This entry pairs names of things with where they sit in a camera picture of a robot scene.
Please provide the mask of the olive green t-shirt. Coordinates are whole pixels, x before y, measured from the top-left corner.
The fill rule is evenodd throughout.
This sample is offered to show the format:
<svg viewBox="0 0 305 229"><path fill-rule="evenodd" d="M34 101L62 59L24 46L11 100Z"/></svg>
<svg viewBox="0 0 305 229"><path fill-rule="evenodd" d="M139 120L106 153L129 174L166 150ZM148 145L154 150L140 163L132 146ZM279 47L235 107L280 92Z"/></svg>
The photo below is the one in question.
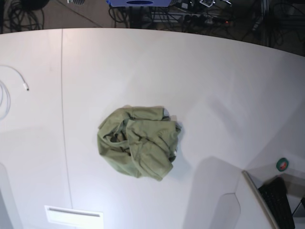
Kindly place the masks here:
<svg viewBox="0 0 305 229"><path fill-rule="evenodd" d="M99 125L97 146L117 172L162 181L173 169L180 132L162 106L123 107Z"/></svg>

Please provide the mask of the white power strip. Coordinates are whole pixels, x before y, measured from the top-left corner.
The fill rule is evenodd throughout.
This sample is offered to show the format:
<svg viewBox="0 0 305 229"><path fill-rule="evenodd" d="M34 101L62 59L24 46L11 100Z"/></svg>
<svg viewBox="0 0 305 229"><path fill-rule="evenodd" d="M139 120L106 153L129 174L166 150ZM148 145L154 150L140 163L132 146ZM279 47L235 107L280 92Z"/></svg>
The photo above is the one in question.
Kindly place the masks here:
<svg viewBox="0 0 305 229"><path fill-rule="evenodd" d="M211 14L186 14L183 19L184 23L188 23L194 26L231 26L232 22L228 19L214 16Z"/></svg>

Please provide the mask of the grey monitor edge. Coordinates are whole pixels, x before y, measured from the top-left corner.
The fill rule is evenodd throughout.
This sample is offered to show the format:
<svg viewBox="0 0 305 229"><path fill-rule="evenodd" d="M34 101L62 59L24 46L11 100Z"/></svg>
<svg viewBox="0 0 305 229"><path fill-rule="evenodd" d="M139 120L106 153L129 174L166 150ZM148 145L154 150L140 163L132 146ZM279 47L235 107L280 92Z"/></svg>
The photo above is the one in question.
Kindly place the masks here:
<svg viewBox="0 0 305 229"><path fill-rule="evenodd" d="M278 225L277 222L275 220L275 218L273 217L271 211L269 210L269 207L267 206L267 204L265 203L264 199L262 198L258 188L256 187L253 179L251 178L250 174L247 171L243 171L242 172L249 188L251 189L252 193L255 196L255 199L257 200L259 206L260 206L260 211L263 213L264 218L267 220L267 225L269 228L271 229L278 229Z"/></svg>

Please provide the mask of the green tape roll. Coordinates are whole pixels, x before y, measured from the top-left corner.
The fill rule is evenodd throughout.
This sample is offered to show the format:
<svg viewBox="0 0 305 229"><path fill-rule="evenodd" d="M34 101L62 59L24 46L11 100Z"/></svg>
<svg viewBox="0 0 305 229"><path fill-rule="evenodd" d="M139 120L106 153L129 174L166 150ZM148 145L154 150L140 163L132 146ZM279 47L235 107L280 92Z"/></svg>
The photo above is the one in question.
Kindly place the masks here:
<svg viewBox="0 0 305 229"><path fill-rule="evenodd" d="M285 171L286 169L288 169L288 167L289 161L285 157L280 158L276 163L276 169L280 172Z"/></svg>

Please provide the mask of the black keyboard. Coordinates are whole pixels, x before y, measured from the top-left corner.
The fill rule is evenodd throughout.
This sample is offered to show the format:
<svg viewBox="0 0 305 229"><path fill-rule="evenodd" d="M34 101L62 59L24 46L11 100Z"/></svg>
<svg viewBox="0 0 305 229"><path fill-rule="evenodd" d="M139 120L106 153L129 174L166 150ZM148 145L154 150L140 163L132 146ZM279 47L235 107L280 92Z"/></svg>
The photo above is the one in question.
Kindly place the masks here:
<svg viewBox="0 0 305 229"><path fill-rule="evenodd" d="M259 192L271 211L280 229L294 229L290 205L287 199L287 188L281 177L276 177L271 182L262 185Z"/></svg>

